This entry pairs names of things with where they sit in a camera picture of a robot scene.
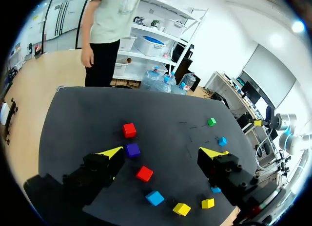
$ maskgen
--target person's hand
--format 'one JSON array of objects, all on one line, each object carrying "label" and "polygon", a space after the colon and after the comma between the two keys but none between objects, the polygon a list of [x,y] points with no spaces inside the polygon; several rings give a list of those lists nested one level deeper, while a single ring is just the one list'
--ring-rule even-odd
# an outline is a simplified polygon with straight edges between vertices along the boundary
[{"label": "person's hand", "polygon": [[91,68],[91,64],[94,64],[93,50],[90,46],[82,48],[81,62],[87,68]]}]

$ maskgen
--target cardboard tube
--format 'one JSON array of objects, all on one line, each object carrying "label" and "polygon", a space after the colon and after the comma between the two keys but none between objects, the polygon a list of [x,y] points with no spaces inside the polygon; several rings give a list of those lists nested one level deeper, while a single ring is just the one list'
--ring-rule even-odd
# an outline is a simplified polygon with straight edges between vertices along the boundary
[{"label": "cardboard tube", "polygon": [[116,61],[116,63],[119,63],[119,64],[130,64],[131,62],[132,62],[131,58],[119,59]]}]

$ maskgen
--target person's arm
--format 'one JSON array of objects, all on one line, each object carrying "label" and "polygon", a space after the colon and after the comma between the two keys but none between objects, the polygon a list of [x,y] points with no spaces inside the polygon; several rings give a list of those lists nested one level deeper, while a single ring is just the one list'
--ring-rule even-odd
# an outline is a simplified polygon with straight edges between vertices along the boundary
[{"label": "person's arm", "polygon": [[90,29],[93,24],[94,11],[99,6],[102,0],[91,0],[88,4],[83,20],[82,20],[82,52],[81,62],[85,67],[91,68],[94,64],[94,55],[90,46]]}]

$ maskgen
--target black tabletop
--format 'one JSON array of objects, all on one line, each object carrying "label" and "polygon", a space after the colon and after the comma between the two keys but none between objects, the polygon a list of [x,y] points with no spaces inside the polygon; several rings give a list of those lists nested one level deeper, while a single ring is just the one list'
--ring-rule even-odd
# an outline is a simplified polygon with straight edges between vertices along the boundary
[{"label": "black tabletop", "polygon": [[[215,118],[216,125],[207,120]],[[122,125],[134,123],[137,136],[126,139]],[[221,147],[217,140],[227,138]],[[126,159],[109,188],[103,188],[83,211],[120,226],[220,225],[234,207],[222,193],[213,194],[197,165],[199,147],[229,151],[245,170],[254,173],[253,149],[227,107],[192,96],[114,88],[66,87],[55,94],[42,129],[39,174],[62,183],[90,152],[138,143],[141,155]],[[135,177],[145,165],[154,171],[144,183]],[[145,195],[159,191],[157,207]],[[201,209],[214,198],[215,207]],[[176,203],[192,209],[187,216],[172,211]]]}]

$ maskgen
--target light green t-shirt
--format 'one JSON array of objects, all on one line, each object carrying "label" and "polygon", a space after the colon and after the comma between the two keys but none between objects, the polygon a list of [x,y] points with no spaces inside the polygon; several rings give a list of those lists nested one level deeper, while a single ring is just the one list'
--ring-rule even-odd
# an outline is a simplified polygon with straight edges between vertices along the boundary
[{"label": "light green t-shirt", "polygon": [[94,13],[90,43],[111,43],[128,37],[140,0],[102,0]]}]

